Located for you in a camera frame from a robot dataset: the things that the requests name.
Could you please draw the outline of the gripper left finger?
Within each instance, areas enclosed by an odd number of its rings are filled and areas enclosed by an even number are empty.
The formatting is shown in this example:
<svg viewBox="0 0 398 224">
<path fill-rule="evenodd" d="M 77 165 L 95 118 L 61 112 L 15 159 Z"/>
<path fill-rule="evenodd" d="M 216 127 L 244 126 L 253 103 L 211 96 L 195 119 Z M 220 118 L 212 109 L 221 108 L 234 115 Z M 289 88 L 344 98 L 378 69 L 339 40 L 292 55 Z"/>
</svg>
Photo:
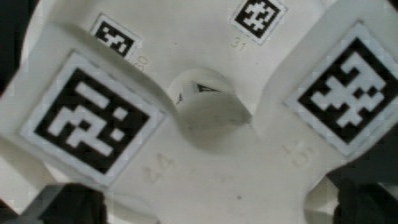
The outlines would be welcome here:
<svg viewBox="0 0 398 224">
<path fill-rule="evenodd" d="M 77 183 L 45 185 L 10 224 L 108 224 L 102 193 Z"/>
</svg>

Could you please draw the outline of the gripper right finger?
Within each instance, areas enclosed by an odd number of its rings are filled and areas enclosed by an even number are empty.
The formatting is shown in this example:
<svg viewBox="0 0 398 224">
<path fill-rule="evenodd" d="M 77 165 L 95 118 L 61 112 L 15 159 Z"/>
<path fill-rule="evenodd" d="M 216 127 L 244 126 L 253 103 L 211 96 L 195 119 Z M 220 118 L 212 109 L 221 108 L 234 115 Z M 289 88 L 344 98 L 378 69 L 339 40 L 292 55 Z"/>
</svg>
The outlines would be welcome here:
<svg viewBox="0 0 398 224">
<path fill-rule="evenodd" d="M 326 177 L 337 188 L 332 224 L 398 224 L 398 171 L 335 169 Z"/>
</svg>

